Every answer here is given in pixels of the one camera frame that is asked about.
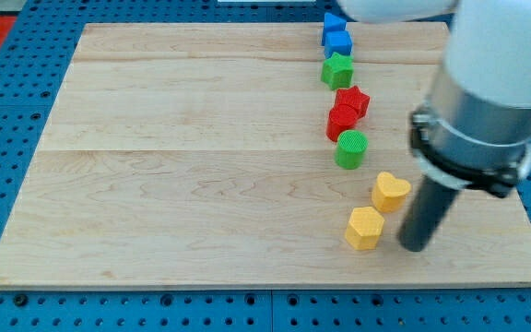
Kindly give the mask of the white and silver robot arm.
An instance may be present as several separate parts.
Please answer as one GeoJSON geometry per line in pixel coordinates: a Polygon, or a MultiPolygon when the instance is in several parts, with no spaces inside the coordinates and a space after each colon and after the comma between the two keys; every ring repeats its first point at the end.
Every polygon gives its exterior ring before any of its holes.
{"type": "Polygon", "coordinates": [[[434,182],[505,197],[531,169],[531,0],[342,1],[350,18],[387,23],[454,12],[410,146],[434,182]]]}

